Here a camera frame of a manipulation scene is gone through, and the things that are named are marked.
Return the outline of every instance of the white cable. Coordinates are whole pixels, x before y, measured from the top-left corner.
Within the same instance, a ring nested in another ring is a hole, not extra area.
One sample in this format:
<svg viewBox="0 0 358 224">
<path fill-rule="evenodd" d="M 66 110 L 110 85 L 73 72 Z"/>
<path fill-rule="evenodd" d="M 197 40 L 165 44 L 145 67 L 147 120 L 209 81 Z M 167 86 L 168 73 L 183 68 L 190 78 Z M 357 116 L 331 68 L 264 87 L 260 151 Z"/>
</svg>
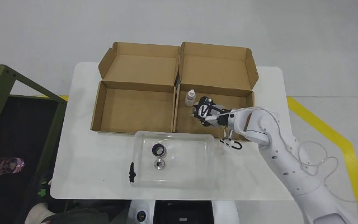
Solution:
<svg viewBox="0 0 358 224">
<path fill-rule="evenodd" d="M 226 126 L 224 127 L 224 138 L 226 138 Z"/>
<path fill-rule="evenodd" d="M 255 106 L 255 107 L 250 107 L 250 108 L 242 108 L 242 109 L 238 109 L 238 110 L 236 110 L 236 111 L 231 111 L 231 112 L 228 112 L 228 113 L 218 114 L 218 115 L 214 115 L 214 116 L 218 117 L 218 116 L 227 115 L 227 114 L 230 114 L 230 113 L 232 113 L 232 112 L 237 112 L 237 111 L 246 110 L 246 109 L 260 109 L 260 110 L 264 110 L 265 112 L 267 112 L 267 113 L 274 119 L 274 121 L 275 121 L 275 123 L 276 123 L 276 125 L 277 125 L 277 128 L 278 128 L 278 130 L 279 130 L 279 136 L 280 136 L 281 140 L 283 141 L 283 143 L 285 144 L 285 149 L 292 155 L 292 157 L 293 157 L 298 163 L 301 164 L 301 169 L 302 169 L 304 172 L 306 172 L 308 175 L 310 175 L 310 176 L 316 176 L 317 173 L 318 173 L 318 169 L 319 169 L 319 167 L 320 167 L 322 164 L 324 164 L 324 163 L 325 163 L 327 160 L 329 160 L 330 158 L 335 159 L 335 160 L 336 160 L 336 166 L 335 166 L 335 168 L 323 179 L 323 184 L 324 184 L 324 186 L 326 186 L 326 188 L 328 189 L 328 191 L 329 191 L 335 198 L 337 198 L 337 199 L 339 199 L 339 200 L 342 200 L 342 201 L 344 201 L 344 202 L 357 203 L 356 200 L 346 200 L 346 199 L 340 198 L 339 196 L 335 195 L 335 193 L 332 192 L 332 191 L 328 188 L 328 186 L 327 186 L 327 183 L 326 183 L 327 179 L 328 179 L 334 172 L 336 172 L 336 170 L 337 170 L 337 168 L 338 168 L 338 163 L 339 163 L 338 159 L 337 159 L 335 156 L 328 156 L 328 152 L 327 152 L 326 148 L 325 148 L 323 145 L 321 145 L 320 143 L 314 142 L 314 141 L 305 141 L 305 142 L 302 142 L 302 143 L 299 145 L 298 151 L 297 151 L 297 154 L 298 154 L 298 157 L 299 157 L 299 158 L 296 158 L 296 157 L 293 155 L 292 151 L 290 151 L 290 150 L 288 149 L 288 148 L 292 149 L 292 147 L 290 147 L 290 146 L 285 142 L 284 138 L 282 137 L 281 128 L 280 128 L 280 125 L 279 125 L 279 121 L 275 118 L 275 116 L 272 115 L 272 112 L 266 110 L 265 108 L 262 108 L 262 107 L 259 107 L 259 106 Z M 300 157 L 300 150 L 301 150 L 301 148 L 302 148 L 302 145 L 304 145 L 304 144 L 306 144 L 306 143 L 314 143 L 314 144 L 317 144 L 317 145 L 321 146 L 321 147 L 323 148 L 325 154 L 326 154 L 326 156 L 324 157 L 324 159 L 322 159 L 322 160 L 321 160 L 319 163 L 317 163 L 317 164 L 306 164 L 305 162 L 302 162 L 301 157 Z M 309 172 L 307 172 L 306 170 L 303 169 L 303 165 L 304 165 L 304 166 L 316 167 L 316 168 L 317 168 L 317 169 L 316 169 L 316 172 L 315 172 L 314 174 L 310 174 Z"/>
</svg>

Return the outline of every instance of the metal ring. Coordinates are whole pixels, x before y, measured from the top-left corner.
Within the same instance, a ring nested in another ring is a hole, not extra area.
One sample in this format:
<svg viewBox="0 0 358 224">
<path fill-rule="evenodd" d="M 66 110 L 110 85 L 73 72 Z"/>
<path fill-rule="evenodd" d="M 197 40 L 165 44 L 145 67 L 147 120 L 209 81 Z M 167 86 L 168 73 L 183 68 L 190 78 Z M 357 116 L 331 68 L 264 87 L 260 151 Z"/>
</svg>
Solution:
<svg viewBox="0 0 358 224">
<path fill-rule="evenodd" d="M 155 160 L 154 162 L 154 167 L 157 170 L 163 170 L 166 167 L 166 163 L 164 162 L 164 160 L 161 160 L 160 158 Z"/>
<path fill-rule="evenodd" d="M 167 156 L 167 149 L 164 145 L 157 143 L 152 147 L 152 154 L 157 158 L 165 158 Z"/>
</svg>

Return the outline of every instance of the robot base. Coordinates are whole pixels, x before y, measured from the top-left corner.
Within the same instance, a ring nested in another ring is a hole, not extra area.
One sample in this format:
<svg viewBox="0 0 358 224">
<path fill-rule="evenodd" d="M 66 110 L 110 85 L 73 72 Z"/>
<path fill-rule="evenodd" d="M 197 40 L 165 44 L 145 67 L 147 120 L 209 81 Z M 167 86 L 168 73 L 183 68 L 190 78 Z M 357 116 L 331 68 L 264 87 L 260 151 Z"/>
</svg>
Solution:
<svg viewBox="0 0 358 224">
<path fill-rule="evenodd" d="M 233 200 L 132 200 L 126 224 L 239 224 Z"/>
</svg>

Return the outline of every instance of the cardboard box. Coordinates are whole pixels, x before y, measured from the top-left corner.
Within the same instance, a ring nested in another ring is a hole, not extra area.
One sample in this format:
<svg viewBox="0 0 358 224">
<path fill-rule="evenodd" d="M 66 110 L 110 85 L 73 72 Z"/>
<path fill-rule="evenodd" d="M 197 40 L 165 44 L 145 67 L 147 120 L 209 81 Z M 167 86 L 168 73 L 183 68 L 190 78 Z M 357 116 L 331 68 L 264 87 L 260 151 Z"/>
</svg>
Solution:
<svg viewBox="0 0 358 224">
<path fill-rule="evenodd" d="M 98 68 L 91 130 L 173 132 L 179 46 L 114 43 Z"/>
<path fill-rule="evenodd" d="M 252 88 L 258 80 L 258 73 L 248 48 L 183 43 L 179 75 L 173 127 L 175 132 L 223 137 L 223 127 L 204 127 L 191 115 L 193 107 L 185 106 L 186 92 L 191 89 L 196 92 L 195 101 L 207 96 L 226 109 L 254 106 Z M 233 138 L 243 139 L 239 135 Z"/>
</svg>

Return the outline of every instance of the cardboard flap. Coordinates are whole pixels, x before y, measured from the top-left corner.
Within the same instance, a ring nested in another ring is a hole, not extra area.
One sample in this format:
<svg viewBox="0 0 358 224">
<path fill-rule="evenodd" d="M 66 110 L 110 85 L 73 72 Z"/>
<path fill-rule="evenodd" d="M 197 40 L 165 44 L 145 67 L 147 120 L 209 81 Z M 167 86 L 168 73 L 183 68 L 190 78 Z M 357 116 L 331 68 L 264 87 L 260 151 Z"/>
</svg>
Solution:
<svg viewBox="0 0 358 224">
<path fill-rule="evenodd" d="M 105 56 L 103 56 L 100 64 L 98 65 L 98 70 L 100 71 L 102 79 L 105 77 L 115 57 L 116 52 L 112 48 L 108 49 Z"/>
<path fill-rule="evenodd" d="M 147 84 L 140 82 L 113 82 L 102 81 L 107 88 L 121 89 L 121 90 L 138 90 L 150 92 L 173 92 L 174 86 L 164 86 L 156 84 Z"/>
<path fill-rule="evenodd" d="M 180 60 L 185 84 L 252 90 L 258 79 L 248 48 L 184 42 Z"/>
<path fill-rule="evenodd" d="M 104 81 L 173 86 L 179 46 L 113 43 L 98 68 Z"/>
<path fill-rule="evenodd" d="M 107 95 L 107 87 L 100 82 L 98 84 L 95 109 L 93 110 L 91 130 L 101 130 L 102 113 Z"/>
<path fill-rule="evenodd" d="M 250 81 L 251 89 L 253 89 L 258 80 L 258 73 L 255 61 L 253 60 L 252 51 L 250 49 L 247 49 L 246 51 L 246 70 L 248 74 L 248 79 Z"/>
<path fill-rule="evenodd" d="M 223 96 L 238 96 L 238 97 L 247 97 L 252 93 L 252 90 L 239 90 L 237 88 L 221 88 L 221 87 L 184 84 L 184 83 L 180 84 L 180 90 L 186 92 L 190 90 L 195 90 L 195 92 L 200 92 L 205 94 L 217 94 Z"/>
</svg>

